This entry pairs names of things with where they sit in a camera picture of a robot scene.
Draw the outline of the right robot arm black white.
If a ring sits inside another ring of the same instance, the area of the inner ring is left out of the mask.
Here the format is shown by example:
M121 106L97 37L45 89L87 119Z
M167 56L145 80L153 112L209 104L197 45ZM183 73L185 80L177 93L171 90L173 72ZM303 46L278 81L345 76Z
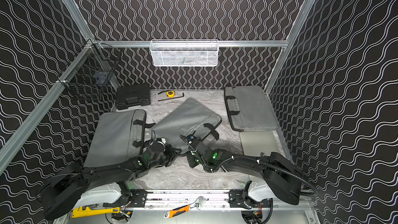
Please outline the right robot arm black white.
M193 135L181 135L180 138L208 173L223 170L261 178L276 198L291 205L298 205L301 196L315 197L319 194L316 186L277 152L261 157L238 155L225 149L212 150Z

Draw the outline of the silver laptop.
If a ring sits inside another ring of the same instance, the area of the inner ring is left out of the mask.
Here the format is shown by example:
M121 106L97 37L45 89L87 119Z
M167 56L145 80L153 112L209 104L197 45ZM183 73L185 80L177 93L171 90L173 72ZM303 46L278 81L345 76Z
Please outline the silver laptop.
M270 156L272 152L284 154L273 131L241 132L239 137L244 155L259 156L264 153Z

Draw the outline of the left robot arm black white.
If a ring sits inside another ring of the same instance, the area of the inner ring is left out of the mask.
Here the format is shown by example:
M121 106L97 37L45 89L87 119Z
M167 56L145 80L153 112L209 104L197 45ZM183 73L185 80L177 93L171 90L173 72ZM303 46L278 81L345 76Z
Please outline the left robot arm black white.
M168 167L181 154L180 148L152 142L145 152L129 160L103 167L81 167L74 163L46 180L38 191L46 220L55 220L73 209L82 194L93 188L136 180L150 169Z

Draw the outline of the grey zippered laptop bag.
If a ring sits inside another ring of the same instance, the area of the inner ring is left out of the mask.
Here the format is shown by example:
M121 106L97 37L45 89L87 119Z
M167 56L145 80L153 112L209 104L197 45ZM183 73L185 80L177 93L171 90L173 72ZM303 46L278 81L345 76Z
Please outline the grey zippered laptop bag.
M226 87L224 102L234 131L269 131L277 127L271 106L260 86Z

